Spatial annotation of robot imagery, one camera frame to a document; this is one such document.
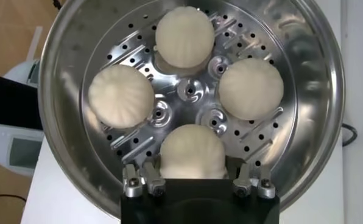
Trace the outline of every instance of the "wooden floor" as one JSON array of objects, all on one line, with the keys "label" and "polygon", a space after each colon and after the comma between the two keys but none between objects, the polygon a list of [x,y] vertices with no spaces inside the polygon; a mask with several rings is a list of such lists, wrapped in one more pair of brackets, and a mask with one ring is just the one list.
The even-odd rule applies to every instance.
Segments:
[{"label": "wooden floor", "polygon": [[[58,10],[52,0],[0,0],[0,76],[26,61],[35,31],[42,29],[34,58],[40,58],[43,43]],[[0,166],[0,194],[27,197],[31,179]],[[20,223],[24,203],[0,198],[0,224]]]}]

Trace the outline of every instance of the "metal screw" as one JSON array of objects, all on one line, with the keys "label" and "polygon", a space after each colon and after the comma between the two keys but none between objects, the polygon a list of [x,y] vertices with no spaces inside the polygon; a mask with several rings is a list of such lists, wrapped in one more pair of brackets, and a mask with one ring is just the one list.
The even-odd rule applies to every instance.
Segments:
[{"label": "metal screw", "polygon": [[268,179],[263,179],[261,180],[261,186],[266,188],[271,187],[271,182]]},{"label": "metal screw", "polygon": [[129,181],[129,185],[131,185],[133,187],[139,185],[138,178],[136,178],[136,177],[131,178],[130,181]]},{"label": "metal screw", "polygon": [[162,190],[161,188],[156,188],[153,191],[153,196],[154,197],[160,197],[160,196],[162,196],[163,193],[164,193],[164,190]]},{"label": "metal screw", "polygon": [[238,197],[240,197],[240,198],[244,198],[244,197],[246,197],[246,196],[247,196],[247,194],[245,193],[245,190],[243,190],[243,189],[238,189],[238,190],[236,191],[236,195],[237,195]]}]

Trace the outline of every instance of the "white dough bun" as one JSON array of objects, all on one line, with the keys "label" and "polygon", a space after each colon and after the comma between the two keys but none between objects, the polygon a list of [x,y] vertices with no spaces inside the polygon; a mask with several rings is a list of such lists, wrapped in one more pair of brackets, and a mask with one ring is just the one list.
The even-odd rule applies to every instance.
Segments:
[{"label": "white dough bun", "polygon": [[146,77],[133,67],[114,65],[93,79],[88,98],[97,118],[113,128],[130,128],[147,118],[155,94]]},{"label": "white dough bun", "polygon": [[279,71],[255,58],[229,66],[219,81],[222,106],[234,117],[257,120],[275,110],[283,98],[284,85]]},{"label": "white dough bun", "polygon": [[163,178],[221,179],[227,174],[224,146],[208,127],[176,128],[161,145],[160,155]]},{"label": "white dough bun", "polygon": [[157,25],[156,45],[162,58],[177,68],[203,63],[214,47],[214,28],[209,18],[194,7],[177,7]]}]

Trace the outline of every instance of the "metal bracket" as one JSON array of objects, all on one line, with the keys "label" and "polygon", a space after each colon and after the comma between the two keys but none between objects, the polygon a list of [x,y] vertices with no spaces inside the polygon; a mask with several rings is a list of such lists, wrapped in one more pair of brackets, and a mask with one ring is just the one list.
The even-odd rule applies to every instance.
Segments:
[{"label": "metal bracket", "polygon": [[155,170],[153,162],[146,161],[142,168],[142,175],[146,178],[148,193],[159,197],[165,192],[165,180]]},{"label": "metal bracket", "polygon": [[126,197],[135,198],[143,194],[143,185],[133,164],[128,164],[123,169],[123,182]]},{"label": "metal bracket", "polygon": [[233,192],[240,198],[247,197],[251,193],[252,184],[249,179],[249,166],[241,165],[238,178],[233,180]]},{"label": "metal bracket", "polygon": [[276,188],[271,182],[271,172],[267,166],[260,169],[260,180],[257,185],[258,195],[261,198],[272,199],[276,196]]}]

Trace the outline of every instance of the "black cable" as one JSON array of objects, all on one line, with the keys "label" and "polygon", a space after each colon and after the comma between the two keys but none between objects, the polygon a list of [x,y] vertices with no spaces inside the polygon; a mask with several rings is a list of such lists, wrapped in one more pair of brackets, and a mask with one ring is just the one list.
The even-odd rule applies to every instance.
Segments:
[{"label": "black cable", "polygon": [[56,7],[58,10],[60,10],[61,9],[61,3],[60,3],[60,1],[59,0],[53,0],[53,5],[54,5],[54,7]]},{"label": "black cable", "polygon": [[356,138],[358,138],[358,131],[356,128],[350,126],[349,124],[345,124],[345,123],[343,123],[341,127],[352,132],[352,136],[348,140],[343,141],[343,143],[342,143],[342,146],[345,147],[345,146],[351,144],[353,141],[355,141]]},{"label": "black cable", "polygon": [[21,197],[19,195],[13,195],[13,194],[0,194],[0,197],[17,198],[17,199],[20,199],[20,200],[24,201],[25,203],[27,201],[24,197]]}]

